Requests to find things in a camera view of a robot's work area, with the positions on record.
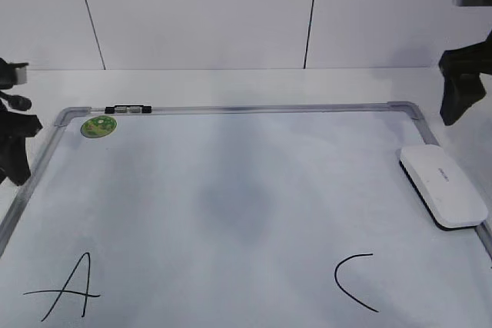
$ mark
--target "whiteboard eraser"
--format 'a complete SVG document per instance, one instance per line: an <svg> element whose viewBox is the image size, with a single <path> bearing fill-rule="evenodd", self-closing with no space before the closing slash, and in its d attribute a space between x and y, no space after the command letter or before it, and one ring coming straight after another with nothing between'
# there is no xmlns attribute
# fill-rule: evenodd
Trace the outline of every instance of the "whiteboard eraser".
<svg viewBox="0 0 492 328"><path fill-rule="evenodd" d="M400 163L437 226L445 230L473 227L488 209L475 186L442 147L403 147Z"/></svg>

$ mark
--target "whiteboard frame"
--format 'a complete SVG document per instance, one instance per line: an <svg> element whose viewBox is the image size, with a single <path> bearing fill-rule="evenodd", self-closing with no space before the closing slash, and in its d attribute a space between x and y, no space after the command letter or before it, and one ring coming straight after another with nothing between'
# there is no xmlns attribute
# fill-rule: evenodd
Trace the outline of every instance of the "whiteboard frame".
<svg viewBox="0 0 492 328"><path fill-rule="evenodd" d="M421 134L425 144L439 145L432 134L420 108L409 101L389 101L388 103L373 104L319 104L319 105L258 105L236 107L176 107L152 108L151 113L142 114L139 105L119 106L112 114L106 114L104 108L70 107L59 113L48 135L44 146L40 150L34 164L32 175L18 191L0 224L0 258L3 255L8 241L12 236L24 209L42 178L48 163L58 146L58 142L65 133L65 129L72 119L77 117L95 117L104 115L169 115L169 114L248 114L248 113L299 113L299 112L344 112L344 111L403 111L408 114ZM492 231L485 221L475 227L480 241L492 259Z"/></svg>

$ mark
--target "white wall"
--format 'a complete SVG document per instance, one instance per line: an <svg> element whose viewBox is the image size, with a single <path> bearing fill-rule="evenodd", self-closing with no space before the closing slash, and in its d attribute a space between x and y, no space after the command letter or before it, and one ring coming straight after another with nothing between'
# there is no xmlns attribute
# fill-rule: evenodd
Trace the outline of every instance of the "white wall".
<svg viewBox="0 0 492 328"><path fill-rule="evenodd" d="M311 0L88 0L108 69L302 68Z"/></svg>
<svg viewBox="0 0 492 328"><path fill-rule="evenodd" d="M302 68L311 0L88 0L110 69ZM100 69L84 0L0 0L0 57ZM483 41L492 8L316 0L308 68L428 66Z"/></svg>
<svg viewBox="0 0 492 328"><path fill-rule="evenodd" d="M492 8L452 0L315 0L307 66L430 66L491 29Z"/></svg>
<svg viewBox="0 0 492 328"><path fill-rule="evenodd" d="M83 0L0 0L0 58L34 69L97 69Z"/></svg>

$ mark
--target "white table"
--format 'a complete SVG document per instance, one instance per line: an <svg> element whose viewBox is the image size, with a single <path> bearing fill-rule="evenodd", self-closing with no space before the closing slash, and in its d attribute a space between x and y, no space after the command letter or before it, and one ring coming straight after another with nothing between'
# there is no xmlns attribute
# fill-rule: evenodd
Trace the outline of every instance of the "white table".
<svg viewBox="0 0 492 328"><path fill-rule="evenodd" d="M485 88L492 78L483 76ZM28 140L32 162L58 112L70 106L149 104L161 107L342 104L408 100L418 104L441 146L492 204L492 99L473 106L452 127L439 116L443 78L437 68L248 71L30 71L12 93L32 99L45 128ZM3 217L17 188L0 186Z"/></svg>

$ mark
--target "green magnet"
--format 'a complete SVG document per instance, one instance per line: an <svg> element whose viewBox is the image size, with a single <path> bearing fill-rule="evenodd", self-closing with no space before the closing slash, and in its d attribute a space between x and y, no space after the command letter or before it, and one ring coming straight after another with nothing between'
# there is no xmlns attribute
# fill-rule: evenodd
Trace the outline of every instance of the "green magnet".
<svg viewBox="0 0 492 328"><path fill-rule="evenodd" d="M100 115L86 121L80 128L81 134L88 138L108 136L116 129L116 120L107 115Z"/></svg>

